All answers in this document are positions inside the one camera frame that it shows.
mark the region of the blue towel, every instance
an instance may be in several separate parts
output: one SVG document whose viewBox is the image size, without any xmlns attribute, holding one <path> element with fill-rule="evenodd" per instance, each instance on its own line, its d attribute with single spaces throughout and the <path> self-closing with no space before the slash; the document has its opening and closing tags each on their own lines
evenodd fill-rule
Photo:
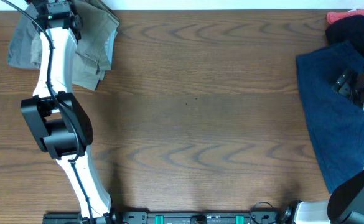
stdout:
<svg viewBox="0 0 364 224">
<path fill-rule="evenodd" d="M 296 57 L 306 125 L 325 184 L 332 193 L 364 166 L 364 111 L 331 90 L 347 68 L 362 72 L 364 58 L 349 41 Z"/>
</svg>

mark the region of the wire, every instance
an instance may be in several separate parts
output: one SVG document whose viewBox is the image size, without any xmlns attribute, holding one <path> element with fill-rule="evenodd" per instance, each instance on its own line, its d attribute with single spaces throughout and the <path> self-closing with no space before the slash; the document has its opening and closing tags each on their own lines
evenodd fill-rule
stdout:
<svg viewBox="0 0 364 224">
<path fill-rule="evenodd" d="M 102 214 L 98 213 L 92 206 L 90 207 L 94 212 L 96 212 L 99 216 L 102 216 Z"/>
<path fill-rule="evenodd" d="M 77 168 L 75 167 L 75 163 L 72 162 L 71 163 L 71 167 L 72 167 L 72 170 L 74 170 L 74 174 L 75 174 L 75 177 L 77 178 L 77 182 L 81 188 L 81 191 L 83 193 L 83 196 L 85 196 L 85 200 L 86 200 L 86 203 L 88 204 L 88 210 L 89 210 L 89 221 L 90 223 L 92 223 L 94 221 L 93 219 L 93 215 L 92 215 L 92 206 L 90 206 L 90 201 L 89 201 L 89 197 L 88 197 L 88 194 L 86 193 L 85 189 L 83 188 L 83 185 L 82 185 L 82 182 L 81 182 L 81 179 L 80 179 L 80 176 L 78 175 L 78 171 L 77 171 Z"/>
<path fill-rule="evenodd" d="M 30 15 L 28 15 L 28 13 L 26 13 L 24 10 L 20 9 L 19 7 L 17 7 L 16 5 L 14 5 L 13 3 L 9 2 L 8 0 L 1 0 L 2 2 L 10 5 L 11 7 L 13 7 L 14 9 L 16 9 L 17 11 L 21 12 L 21 14 L 25 15 L 28 19 L 31 20 L 32 23 L 34 23 L 36 25 L 36 27 L 38 28 L 38 30 L 40 30 L 46 37 L 48 43 L 49 43 L 49 61 L 48 61 L 48 65 L 47 65 L 47 76 L 46 76 L 46 85 L 50 94 L 50 97 L 54 100 L 55 105 L 57 106 L 58 110 L 63 116 L 63 119 L 65 120 L 65 122 L 69 122 L 72 128 L 72 131 L 74 132 L 74 136 L 75 136 L 75 140 L 76 140 L 76 144 L 77 144 L 77 154 L 75 155 L 74 159 L 69 159 L 68 161 L 73 163 L 76 162 L 77 159 L 80 157 L 80 153 L 81 153 L 81 145 L 80 145 L 80 137 L 77 133 L 77 130 L 75 128 L 75 125 L 73 124 L 73 122 L 71 121 L 70 117 L 68 116 L 68 114 L 64 111 L 64 109 L 60 106 L 60 102 L 58 101 L 57 97 L 54 95 L 54 90 L 53 90 L 53 86 L 52 86 L 52 82 L 50 80 L 50 73 L 52 70 L 52 58 L 53 58 L 53 42 L 52 39 L 49 37 L 49 35 L 46 33 L 46 31 L 44 30 L 44 28 L 42 28 L 39 23 Z M 66 105 L 63 101 L 61 101 L 61 104 L 64 105 L 65 107 L 67 107 L 68 105 Z"/>
<path fill-rule="evenodd" d="M 274 207 L 273 207 L 273 206 L 272 206 L 269 202 L 258 202 L 258 203 L 256 203 L 256 205 L 254 205 L 254 207 L 252 207 L 252 208 L 251 208 L 251 210 L 250 210 L 250 219 L 251 219 L 251 223 L 252 223 L 252 221 L 254 221 L 254 223 L 255 223 L 255 224 L 259 224 L 259 223 L 255 220 L 255 218 L 256 218 L 256 217 L 252 217 L 252 212 L 253 212 L 253 210 L 254 210 L 254 209 L 255 209 L 258 205 L 262 205 L 262 204 L 270 205 L 270 207 L 274 209 Z M 275 218 L 275 221 L 274 221 L 274 222 L 272 222 L 272 224 L 275 224 L 275 223 L 277 222 L 277 220 L 278 220 L 278 217 L 276 217 L 276 218 Z"/>
</svg>

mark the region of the wooden table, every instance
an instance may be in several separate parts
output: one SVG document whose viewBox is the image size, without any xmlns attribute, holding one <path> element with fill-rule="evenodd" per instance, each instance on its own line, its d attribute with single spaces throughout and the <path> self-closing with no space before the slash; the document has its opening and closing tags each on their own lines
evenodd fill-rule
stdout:
<svg viewBox="0 0 364 224">
<path fill-rule="evenodd" d="M 120 11 L 113 71 L 75 86 L 93 156 L 122 207 L 248 210 L 327 199 L 295 56 L 326 45 L 325 11 Z M 20 14 L 0 12 L 0 223 L 79 211 L 20 112 L 38 70 L 7 65 Z"/>
</svg>

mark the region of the black cloth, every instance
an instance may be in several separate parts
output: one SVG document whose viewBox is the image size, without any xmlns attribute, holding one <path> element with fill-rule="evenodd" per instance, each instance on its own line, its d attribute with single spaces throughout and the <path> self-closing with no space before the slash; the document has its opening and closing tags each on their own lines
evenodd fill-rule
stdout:
<svg viewBox="0 0 364 224">
<path fill-rule="evenodd" d="M 334 22 L 325 31 L 329 44 L 349 40 L 364 57 L 364 16 L 349 16 Z"/>
<path fill-rule="evenodd" d="M 298 89 L 317 162 L 330 193 L 364 166 L 364 111 L 332 91 L 347 68 L 364 58 L 347 40 L 296 58 Z"/>
</svg>

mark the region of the gray cloth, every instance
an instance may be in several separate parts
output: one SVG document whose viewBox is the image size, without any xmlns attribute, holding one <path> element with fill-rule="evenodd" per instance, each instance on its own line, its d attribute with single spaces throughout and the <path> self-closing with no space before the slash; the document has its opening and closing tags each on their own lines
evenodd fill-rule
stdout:
<svg viewBox="0 0 364 224">
<path fill-rule="evenodd" d="M 38 12 L 33 6 L 27 7 L 26 13 L 33 18 L 38 16 Z M 17 23 L 13 38 L 9 44 L 9 50 L 7 51 L 7 63 L 10 66 L 24 69 L 39 68 L 31 64 L 31 42 L 36 33 L 37 31 L 32 22 L 25 16 L 22 16 Z"/>
<path fill-rule="evenodd" d="M 80 31 L 82 39 L 78 42 L 73 59 L 72 82 L 87 89 L 95 90 L 98 82 L 104 79 L 105 71 L 111 70 L 111 63 L 108 60 L 104 46 L 106 41 L 113 41 L 108 40 L 108 38 L 117 29 L 119 21 L 116 16 L 97 0 L 79 0 L 74 2 L 77 12 L 82 18 L 83 27 Z M 30 22 L 26 26 L 34 28 Z M 33 37 L 33 39 L 30 35 L 22 37 L 22 39 L 25 39 L 23 41 L 26 45 L 29 43 L 29 55 L 27 55 L 23 46 L 20 46 L 21 49 L 19 49 L 20 47 L 13 46 L 12 43 L 9 46 L 9 52 L 12 49 L 14 53 L 24 54 L 25 58 L 22 59 L 23 65 L 28 64 L 29 68 L 39 68 L 42 58 L 42 44 L 36 31 Z M 14 67 L 27 68 L 26 66 L 21 66 L 20 63 Z"/>
</svg>

